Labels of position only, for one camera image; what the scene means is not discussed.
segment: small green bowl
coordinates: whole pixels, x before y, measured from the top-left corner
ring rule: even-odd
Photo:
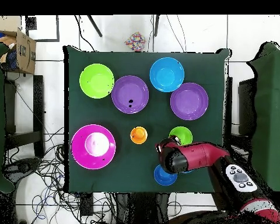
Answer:
[[[114,86],[114,76],[103,64],[88,65],[80,74],[80,87],[85,95],[101,99],[109,95]]]
[[[173,128],[169,133],[169,136],[172,135],[177,136],[179,138],[181,145],[191,144],[193,140],[192,132],[184,126],[178,126]]]

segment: small blue bowl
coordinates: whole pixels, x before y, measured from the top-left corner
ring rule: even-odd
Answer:
[[[161,58],[150,68],[152,85],[159,91],[172,92],[180,87],[184,80],[184,68],[174,58]]]
[[[155,180],[161,185],[161,186],[170,186],[172,185],[176,179],[177,179],[177,173],[176,174],[170,174],[166,173],[164,169],[162,169],[161,165],[157,165],[155,172],[153,173]]]

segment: magenta bowl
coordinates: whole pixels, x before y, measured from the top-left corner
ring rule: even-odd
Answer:
[[[115,155],[116,144],[112,133],[101,125],[90,124],[80,128],[72,137],[72,156],[86,169],[101,169]]]

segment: table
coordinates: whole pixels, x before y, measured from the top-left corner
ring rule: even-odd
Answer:
[[[83,52],[64,47],[65,63],[68,62],[69,83],[69,141],[80,127],[99,124],[114,135],[116,153],[112,162],[100,170],[80,167],[69,149],[69,192],[202,192],[214,191],[207,168],[190,174],[179,174],[177,181],[168,187],[159,185],[153,171],[158,165],[155,144],[167,137],[170,130],[182,125],[189,128],[193,141],[222,144],[224,61],[228,49],[217,53],[147,53],[147,52]],[[170,108],[171,93],[156,90],[149,80],[152,64],[163,57],[172,57],[184,67],[184,82],[195,82],[206,90],[209,106],[205,114],[194,121],[184,121]],[[136,114],[124,114],[113,104],[111,94],[102,99],[91,99],[79,86],[79,76],[92,63],[104,64],[111,69],[115,81],[125,75],[140,77],[148,86],[149,101]],[[130,132],[143,126],[148,139],[142,145],[132,143]]]

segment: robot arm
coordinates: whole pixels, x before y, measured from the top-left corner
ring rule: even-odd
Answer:
[[[225,149],[207,142],[181,146],[176,136],[162,140],[156,145],[156,149],[160,164],[167,173],[211,167],[224,188],[223,192],[233,201],[236,210],[250,211],[280,223],[280,213],[273,203]]]

